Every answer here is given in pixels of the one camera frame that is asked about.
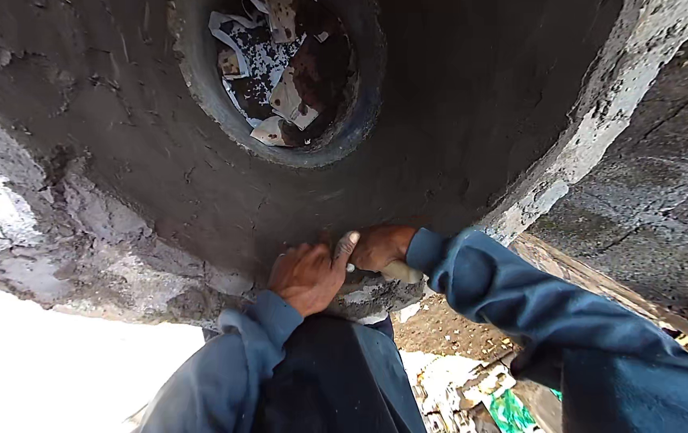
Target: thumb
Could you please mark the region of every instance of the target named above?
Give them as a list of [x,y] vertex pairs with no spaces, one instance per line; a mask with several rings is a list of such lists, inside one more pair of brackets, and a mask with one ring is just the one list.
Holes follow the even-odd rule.
[[352,251],[355,250],[357,246],[357,241],[360,240],[360,233],[356,231],[351,231],[346,233],[340,240],[339,244],[336,245],[336,251],[333,254],[332,268],[337,271],[346,271],[346,264],[349,261],[349,256],[351,256]]

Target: blue long-sleeve shirt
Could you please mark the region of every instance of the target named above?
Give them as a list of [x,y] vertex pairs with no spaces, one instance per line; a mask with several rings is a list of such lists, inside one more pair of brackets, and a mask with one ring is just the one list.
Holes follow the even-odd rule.
[[[454,310],[523,345],[512,372],[561,389],[565,431],[688,431],[688,353],[648,320],[536,270],[479,231],[445,239],[421,229],[406,261]],[[268,291],[242,314],[224,311],[223,335],[167,381],[141,431],[250,431],[259,385],[302,321]],[[394,343],[351,326],[392,417],[424,431]]]

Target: dirt ground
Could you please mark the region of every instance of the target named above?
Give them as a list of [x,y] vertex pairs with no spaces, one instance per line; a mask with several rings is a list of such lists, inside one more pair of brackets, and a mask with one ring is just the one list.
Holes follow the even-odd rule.
[[423,299],[416,315],[404,324],[392,314],[395,343],[406,351],[438,355],[460,355],[492,362],[502,358],[515,345],[491,325],[464,319],[445,301],[443,295]]

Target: green object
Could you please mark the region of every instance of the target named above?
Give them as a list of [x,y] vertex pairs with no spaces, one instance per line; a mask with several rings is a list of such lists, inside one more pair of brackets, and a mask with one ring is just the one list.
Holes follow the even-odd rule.
[[502,433],[522,433],[533,431],[536,427],[529,410],[509,389],[496,399],[487,395],[486,399],[483,399],[483,404]]

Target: manhole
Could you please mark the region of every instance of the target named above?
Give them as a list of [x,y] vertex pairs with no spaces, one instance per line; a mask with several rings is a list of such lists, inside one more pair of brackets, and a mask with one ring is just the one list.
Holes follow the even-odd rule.
[[[343,158],[368,135],[381,104],[386,44],[376,6],[295,0],[294,28],[283,32],[291,40],[278,42],[261,5],[175,5],[170,25],[191,94],[238,145],[261,158],[292,167]],[[291,108],[282,106],[287,102]],[[266,144],[277,138],[285,146]]]

